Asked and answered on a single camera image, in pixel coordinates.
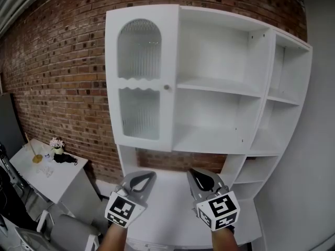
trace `white shelving unit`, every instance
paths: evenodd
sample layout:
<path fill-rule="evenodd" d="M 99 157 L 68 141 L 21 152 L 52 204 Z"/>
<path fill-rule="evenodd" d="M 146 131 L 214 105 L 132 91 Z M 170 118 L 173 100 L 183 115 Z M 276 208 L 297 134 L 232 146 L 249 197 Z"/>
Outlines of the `white shelving unit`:
<path fill-rule="evenodd" d="M 311 46 L 248 17 L 179 5 L 107 12 L 105 45 L 123 173 L 143 170 L 135 147 L 228 154 L 219 176 L 241 206 L 237 242 L 261 237 L 253 199 L 298 122 Z M 146 243 L 210 247 L 210 231 L 191 210 L 186 174 L 154 171 L 148 210 L 129 228 L 129 241 L 140 250 L 148 250 Z"/>

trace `brick wall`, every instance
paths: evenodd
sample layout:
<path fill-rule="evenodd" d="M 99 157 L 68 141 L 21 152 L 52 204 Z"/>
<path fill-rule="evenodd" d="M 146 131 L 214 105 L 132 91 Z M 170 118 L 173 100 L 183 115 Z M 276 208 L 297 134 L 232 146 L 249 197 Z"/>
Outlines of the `brick wall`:
<path fill-rule="evenodd" d="M 28 135 L 62 138 L 91 162 L 92 177 L 117 182 L 121 167 L 105 81 L 106 11 L 148 4 L 209 7 L 249 16 L 307 39 L 303 0 L 37 0 L 0 39 L 4 89 Z M 141 165 L 218 171 L 224 155 L 138 151 Z"/>

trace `small white table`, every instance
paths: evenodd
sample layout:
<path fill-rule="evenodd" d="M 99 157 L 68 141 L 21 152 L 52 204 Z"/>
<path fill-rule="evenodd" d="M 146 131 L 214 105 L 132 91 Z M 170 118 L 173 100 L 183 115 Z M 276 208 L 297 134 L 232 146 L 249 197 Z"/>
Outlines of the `small white table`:
<path fill-rule="evenodd" d="M 36 154 L 43 155 L 43 146 L 46 150 L 50 149 L 50 146 L 36 139 L 32 139 L 30 143 Z M 66 162 L 62 164 L 54 161 L 48 162 L 45 158 L 39 164 L 34 164 L 33 156 L 29 144 L 26 144 L 10 159 L 10 162 L 21 176 L 42 195 L 61 209 L 64 210 L 65 207 L 70 215 L 91 224 L 101 201 L 83 169 L 88 160 L 71 155 L 77 159 L 77 165 Z M 53 169 L 50 177 L 41 171 L 46 167 Z"/>

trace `cabinet door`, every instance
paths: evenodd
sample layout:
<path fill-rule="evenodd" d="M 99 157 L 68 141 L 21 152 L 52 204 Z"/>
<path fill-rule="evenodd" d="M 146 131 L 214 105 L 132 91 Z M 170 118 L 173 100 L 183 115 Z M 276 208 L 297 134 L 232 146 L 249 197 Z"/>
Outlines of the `cabinet door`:
<path fill-rule="evenodd" d="M 106 82 L 117 144 L 172 149 L 178 15 L 178 5 L 107 12 Z"/>

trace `vase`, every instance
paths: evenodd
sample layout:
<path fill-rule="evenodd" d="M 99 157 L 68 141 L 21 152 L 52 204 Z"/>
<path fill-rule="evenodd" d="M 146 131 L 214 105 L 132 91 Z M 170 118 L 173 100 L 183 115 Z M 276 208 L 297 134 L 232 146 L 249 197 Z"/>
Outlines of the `vase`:
<path fill-rule="evenodd" d="M 63 148 L 58 148 L 58 149 L 53 148 L 53 150 L 54 150 L 54 153 L 55 153 L 55 154 L 63 154 L 63 153 L 64 153 Z"/>

